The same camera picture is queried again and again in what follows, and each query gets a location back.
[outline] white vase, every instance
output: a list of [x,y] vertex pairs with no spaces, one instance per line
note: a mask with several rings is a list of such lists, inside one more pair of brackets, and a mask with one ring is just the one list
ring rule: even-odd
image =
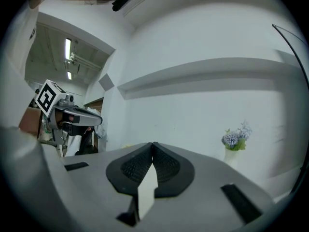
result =
[[225,156],[223,161],[229,165],[230,167],[236,169],[237,168],[237,163],[238,163],[238,151],[233,151],[229,149],[225,149]]

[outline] flower vase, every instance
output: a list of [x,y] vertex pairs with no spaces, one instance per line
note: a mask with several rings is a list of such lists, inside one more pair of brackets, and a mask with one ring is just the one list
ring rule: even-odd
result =
[[237,163],[238,163],[238,154],[239,154],[239,150],[233,151],[233,150],[225,149],[225,156],[224,156],[223,161],[230,167],[236,169]]

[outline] ceiling light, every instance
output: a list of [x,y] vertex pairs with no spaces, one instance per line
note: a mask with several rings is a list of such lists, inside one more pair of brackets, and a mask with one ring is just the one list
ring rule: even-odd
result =
[[71,53],[71,40],[66,39],[66,52],[65,52],[65,57],[66,59],[70,59],[70,53]]

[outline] fluorescent light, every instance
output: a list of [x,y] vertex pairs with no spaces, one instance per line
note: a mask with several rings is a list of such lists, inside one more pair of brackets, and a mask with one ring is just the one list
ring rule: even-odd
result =
[[70,59],[70,52],[71,52],[71,40],[70,39],[66,39],[66,59]]

